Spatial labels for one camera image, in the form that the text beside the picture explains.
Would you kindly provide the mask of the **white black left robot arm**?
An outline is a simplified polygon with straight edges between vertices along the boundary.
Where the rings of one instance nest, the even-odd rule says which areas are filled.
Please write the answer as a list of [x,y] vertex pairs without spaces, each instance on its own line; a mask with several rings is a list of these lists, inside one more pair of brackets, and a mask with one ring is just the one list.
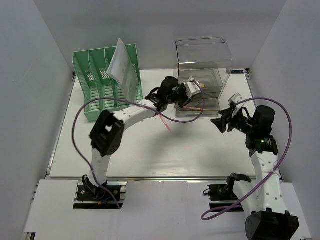
[[90,196],[96,200],[105,196],[106,187],[103,184],[107,182],[111,155],[120,148],[123,134],[127,129],[159,115],[168,108],[168,105],[177,104],[183,108],[200,92],[199,85],[193,79],[179,83],[175,77],[167,76],[160,87],[151,90],[136,105],[115,112],[104,110],[89,134],[93,168],[88,174],[91,183],[88,188]]

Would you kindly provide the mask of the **red pink pen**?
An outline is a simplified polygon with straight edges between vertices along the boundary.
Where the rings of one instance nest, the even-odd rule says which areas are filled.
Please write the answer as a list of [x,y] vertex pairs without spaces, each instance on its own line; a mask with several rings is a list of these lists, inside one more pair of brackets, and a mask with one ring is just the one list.
[[161,116],[161,115],[159,115],[159,117],[160,117],[162,123],[164,124],[164,126],[166,127],[166,129],[171,133],[172,130],[171,130],[170,126],[167,124],[165,118],[163,116]]

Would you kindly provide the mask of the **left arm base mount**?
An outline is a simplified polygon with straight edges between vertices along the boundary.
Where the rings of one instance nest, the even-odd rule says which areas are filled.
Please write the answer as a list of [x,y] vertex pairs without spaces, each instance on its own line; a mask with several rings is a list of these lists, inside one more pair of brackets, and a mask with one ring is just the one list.
[[125,201],[126,187],[124,185],[108,185],[108,182],[103,183],[102,186],[113,194],[117,203],[108,191],[100,186],[95,186],[89,181],[87,175],[83,175],[81,183],[78,182],[76,188],[73,209],[120,210]]

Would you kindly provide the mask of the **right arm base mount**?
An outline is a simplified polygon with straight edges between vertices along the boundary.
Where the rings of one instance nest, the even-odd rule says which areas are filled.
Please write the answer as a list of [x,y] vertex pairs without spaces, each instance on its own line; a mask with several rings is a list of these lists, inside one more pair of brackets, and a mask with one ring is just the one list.
[[210,209],[229,207],[239,199],[233,192],[235,182],[252,183],[249,176],[244,174],[232,173],[226,180],[225,184],[210,184],[207,189],[203,191],[204,196],[209,196]]

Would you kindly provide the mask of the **clear plastic document folder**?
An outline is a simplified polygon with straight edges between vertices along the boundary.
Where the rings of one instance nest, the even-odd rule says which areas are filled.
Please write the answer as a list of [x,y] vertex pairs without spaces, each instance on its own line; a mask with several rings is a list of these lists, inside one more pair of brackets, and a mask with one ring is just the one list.
[[107,74],[116,81],[127,101],[136,103],[140,77],[138,55],[135,44],[125,44],[118,39]]

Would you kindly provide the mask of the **orange pen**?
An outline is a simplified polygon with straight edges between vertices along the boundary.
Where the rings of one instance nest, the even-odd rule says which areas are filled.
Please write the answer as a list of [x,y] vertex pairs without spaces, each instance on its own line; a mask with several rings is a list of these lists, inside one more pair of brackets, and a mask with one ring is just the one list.
[[190,111],[205,111],[203,108],[198,108],[198,107],[190,107],[190,106],[185,106],[183,107],[184,110],[190,110]]

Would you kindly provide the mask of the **clear acrylic drawer cabinet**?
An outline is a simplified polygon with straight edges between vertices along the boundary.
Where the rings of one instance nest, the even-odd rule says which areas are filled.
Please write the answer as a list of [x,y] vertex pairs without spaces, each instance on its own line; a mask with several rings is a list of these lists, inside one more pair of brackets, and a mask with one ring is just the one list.
[[[188,107],[202,108],[205,102],[204,116],[218,116],[220,98],[233,70],[233,55],[226,40],[219,36],[185,38],[175,42],[178,61],[178,80],[186,82],[193,77],[202,88]],[[177,117],[191,117],[199,115],[201,111],[186,110],[175,107]]]

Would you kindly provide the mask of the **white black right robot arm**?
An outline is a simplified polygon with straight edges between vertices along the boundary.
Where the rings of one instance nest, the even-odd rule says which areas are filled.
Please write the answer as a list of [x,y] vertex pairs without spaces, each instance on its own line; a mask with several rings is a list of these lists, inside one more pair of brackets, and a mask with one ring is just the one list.
[[245,233],[249,240],[290,240],[299,228],[299,219],[290,214],[281,190],[278,146],[271,135],[275,111],[264,105],[246,117],[246,108],[232,106],[219,111],[212,123],[221,133],[238,130],[245,134],[245,145],[254,167],[257,185],[243,174],[233,173],[227,179],[226,195],[241,200],[246,214]]

